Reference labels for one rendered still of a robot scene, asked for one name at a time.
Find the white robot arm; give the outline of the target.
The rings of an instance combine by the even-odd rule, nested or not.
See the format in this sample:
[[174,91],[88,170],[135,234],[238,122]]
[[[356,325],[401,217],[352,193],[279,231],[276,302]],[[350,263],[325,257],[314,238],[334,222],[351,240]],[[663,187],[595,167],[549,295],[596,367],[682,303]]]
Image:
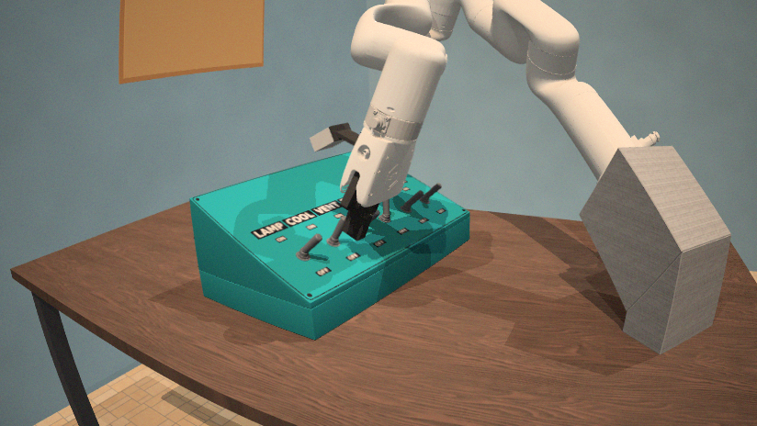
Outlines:
[[397,140],[418,138],[446,68],[438,41],[451,36],[461,7],[474,32],[511,62],[526,63],[530,90],[568,133],[597,184],[618,147],[660,141],[657,131],[630,138],[595,90],[576,80],[579,33],[540,0],[386,0],[369,8],[356,25],[351,56],[382,71],[365,118],[370,128]]

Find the teal switch console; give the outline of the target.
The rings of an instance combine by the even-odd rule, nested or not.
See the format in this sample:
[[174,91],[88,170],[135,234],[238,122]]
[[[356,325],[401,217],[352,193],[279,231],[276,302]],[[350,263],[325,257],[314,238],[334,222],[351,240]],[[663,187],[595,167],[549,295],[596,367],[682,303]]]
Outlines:
[[317,340],[469,240],[470,212],[409,174],[345,234],[350,154],[189,198],[204,297]]

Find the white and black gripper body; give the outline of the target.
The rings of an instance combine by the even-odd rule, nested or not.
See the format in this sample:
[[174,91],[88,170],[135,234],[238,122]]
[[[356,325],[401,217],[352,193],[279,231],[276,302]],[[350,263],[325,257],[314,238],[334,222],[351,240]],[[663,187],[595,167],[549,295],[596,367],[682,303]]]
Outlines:
[[345,193],[358,171],[356,199],[362,207],[371,207],[398,195],[409,172],[416,141],[385,136],[364,121],[364,128],[345,167],[341,193]]

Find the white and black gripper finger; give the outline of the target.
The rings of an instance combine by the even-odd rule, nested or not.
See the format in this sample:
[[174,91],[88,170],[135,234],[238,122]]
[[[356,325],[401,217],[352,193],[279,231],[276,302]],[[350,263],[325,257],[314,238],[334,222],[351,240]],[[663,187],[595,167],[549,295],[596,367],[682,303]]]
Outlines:
[[[370,224],[370,222],[371,222],[371,220],[372,220],[372,217],[373,217],[373,216],[371,216],[371,215],[374,215],[374,214],[376,213],[376,211],[377,211],[378,207],[379,207],[379,203],[378,203],[378,204],[376,204],[376,205],[374,205],[374,206],[371,206],[371,207],[369,207],[369,209],[368,209],[368,213],[367,213],[367,217],[368,217],[368,220],[367,220],[367,225],[366,225],[366,227],[365,227],[365,229],[364,229],[364,232],[363,232],[363,235],[362,235],[362,238],[361,238],[361,239],[363,239],[363,238],[365,238],[365,237],[366,237],[366,234],[367,234],[367,230],[368,230],[369,224]],[[370,214],[371,214],[371,215],[370,215]]]
[[364,229],[367,225],[367,213],[369,209],[369,207],[362,207],[356,200],[356,186],[359,178],[360,173],[356,171],[340,203],[341,207],[348,210],[343,226],[343,232],[356,241],[359,241],[362,238]]

